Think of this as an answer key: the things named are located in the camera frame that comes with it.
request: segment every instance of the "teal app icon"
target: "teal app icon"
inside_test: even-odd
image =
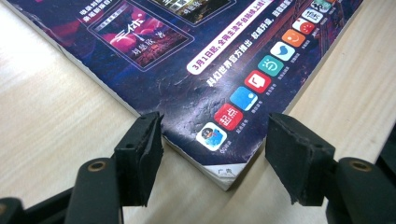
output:
[[[276,77],[283,66],[284,64],[280,60],[270,55],[265,56],[259,63],[259,69],[271,77]]]

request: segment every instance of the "orange app icon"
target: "orange app icon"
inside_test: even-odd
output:
[[[285,34],[282,35],[282,40],[286,43],[298,48],[305,41],[305,36],[294,30],[288,30]]]

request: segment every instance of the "table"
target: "table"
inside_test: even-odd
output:
[[[336,147],[374,162],[396,120],[396,1],[365,0],[290,111]],[[85,161],[109,157],[135,117],[0,3],[0,198],[29,207],[74,185]],[[261,154],[227,192],[164,143],[148,207],[126,223],[325,223],[291,205]]]

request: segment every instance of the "logo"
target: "logo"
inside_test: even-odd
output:
[[[270,83],[271,78],[256,70],[245,79],[245,84],[258,93],[263,93]]]
[[[236,128],[236,125],[238,125],[243,117],[244,115],[241,111],[232,105],[225,104],[215,114],[215,121],[228,131],[232,131]]]
[[[321,12],[321,13],[326,13],[330,10],[330,8],[332,8],[332,4],[328,3],[324,0],[314,0],[311,3],[311,7],[316,9],[317,11]]]
[[[283,63],[270,55],[266,55],[259,63],[259,68],[271,77],[276,77],[280,70],[282,70]]]
[[[300,33],[289,29],[285,34],[282,35],[282,40],[286,43],[298,48],[305,41],[305,36]]]
[[[305,19],[312,21],[313,23],[318,23],[322,18],[323,14],[318,11],[315,11],[311,7],[307,8],[302,15]]]
[[[230,100],[239,108],[248,111],[253,107],[258,98],[259,97],[253,91],[250,91],[245,87],[239,87],[233,95],[231,95]]]
[[[293,23],[292,27],[305,35],[311,34],[311,32],[315,29],[314,24],[304,20],[303,18],[297,19],[297,21]]]
[[[275,55],[278,59],[283,61],[288,61],[294,54],[295,49],[286,45],[283,42],[277,42],[272,48],[271,53]]]
[[[212,122],[208,122],[195,137],[199,143],[211,151],[218,150],[226,138],[227,133]]]

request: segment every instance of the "dark blue magazine cover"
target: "dark blue magazine cover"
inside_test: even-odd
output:
[[[228,189],[362,0],[3,0]]]

